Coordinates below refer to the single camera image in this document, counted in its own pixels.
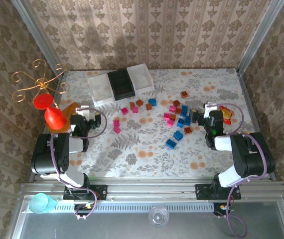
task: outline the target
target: patterned wallpaper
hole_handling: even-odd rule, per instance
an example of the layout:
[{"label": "patterned wallpaper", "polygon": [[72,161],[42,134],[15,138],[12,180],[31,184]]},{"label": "patterned wallpaper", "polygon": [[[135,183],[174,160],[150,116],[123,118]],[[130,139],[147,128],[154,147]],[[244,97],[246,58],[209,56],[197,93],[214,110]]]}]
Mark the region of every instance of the patterned wallpaper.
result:
[{"label": "patterned wallpaper", "polygon": [[31,154],[44,123],[31,104],[31,94],[19,104],[11,98],[16,89],[31,82],[14,83],[10,78],[18,70],[38,76],[31,65],[37,58],[43,56],[18,12],[9,0],[0,0],[0,238],[9,225],[20,184],[29,180]]},{"label": "patterned wallpaper", "polygon": [[261,131],[284,180],[284,5],[246,71]]},{"label": "patterned wallpaper", "polygon": [[237,67],[269,0],[25,0],[69,69]]}]

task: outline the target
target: blue cup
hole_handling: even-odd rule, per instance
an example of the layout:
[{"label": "blue cup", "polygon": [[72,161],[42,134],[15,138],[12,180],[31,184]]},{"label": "blue cup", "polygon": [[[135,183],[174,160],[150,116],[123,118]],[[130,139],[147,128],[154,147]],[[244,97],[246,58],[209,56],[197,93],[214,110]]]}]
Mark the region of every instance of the blue cup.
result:
[{"label": "blue cup", "polygon": [[33,213],[50,213],[56,207],[56,202],[44,193],[35,195],[29,204],[29,209]]}]

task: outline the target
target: blue block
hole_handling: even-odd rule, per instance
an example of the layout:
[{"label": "blue block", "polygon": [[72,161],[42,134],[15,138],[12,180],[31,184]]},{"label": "blue block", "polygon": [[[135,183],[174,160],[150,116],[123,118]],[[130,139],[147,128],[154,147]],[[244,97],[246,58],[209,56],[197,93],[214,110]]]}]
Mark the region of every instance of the blue block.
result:
[{"label": "blue block", "polygon": [[176,143],[173,140],[168,139],[166,142],[166,146],[174,149],[174,147],[176,146]]},{"label": "blue block", "polygon": [[181,119],[181,118],[179,118],[179,119],[178,119],[178,122],[177,122],[177,126],[182,128],[183,125],[184,125],[184,120]]},{"label": "blue block", "polygon": [[188,106],[182,106],[181,116],[186,117],[187,116],[187,109]]},{"label": "blue block", "polygon": [[156,106],[156,99],[149,99],[148,103],[152,106]]},{"label": "blue block", "polygon": [[180,141],[181,139],[183,139],[183,135],[180,131],[176,131],[174,134],[173,134],[174,138],[177,140],[177,141]]},{"label": "blue block", "polygon": [[186,116],[184,119],[184,124],[190,126],[191,125],[191,118],[190,116]]}]

